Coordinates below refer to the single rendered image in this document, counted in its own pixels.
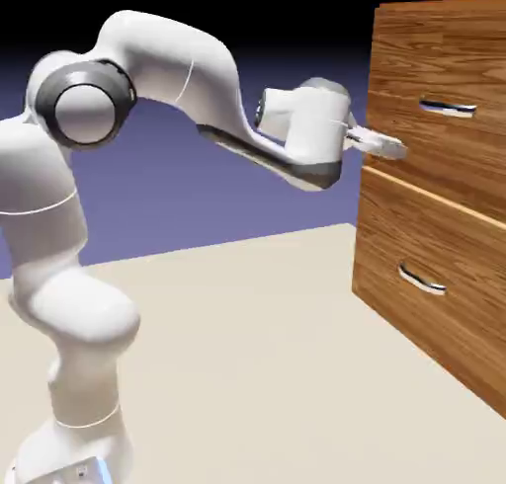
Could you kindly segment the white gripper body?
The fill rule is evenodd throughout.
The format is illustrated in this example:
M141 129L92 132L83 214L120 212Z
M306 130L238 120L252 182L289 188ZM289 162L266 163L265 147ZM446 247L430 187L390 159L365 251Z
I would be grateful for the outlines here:
M407 155L406 146L398 138L359 125L347 131L347 146L388 160L400 160Z

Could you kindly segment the wooden cabinet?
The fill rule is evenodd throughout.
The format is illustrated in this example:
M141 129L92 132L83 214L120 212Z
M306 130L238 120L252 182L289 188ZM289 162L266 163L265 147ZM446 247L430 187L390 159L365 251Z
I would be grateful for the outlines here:
M476 105L473 117L506 120L506 0L379 6L370 91Z

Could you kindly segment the wooden drawer front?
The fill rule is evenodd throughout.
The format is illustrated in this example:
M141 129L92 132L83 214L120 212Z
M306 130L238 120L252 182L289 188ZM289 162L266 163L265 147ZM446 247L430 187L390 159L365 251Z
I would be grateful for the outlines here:
M352 290L506 419L506 223L366 167Z
M367 123L408 149L397 161L369 155L367 165L506 222L506 120L443 116L416 98L370 91Z

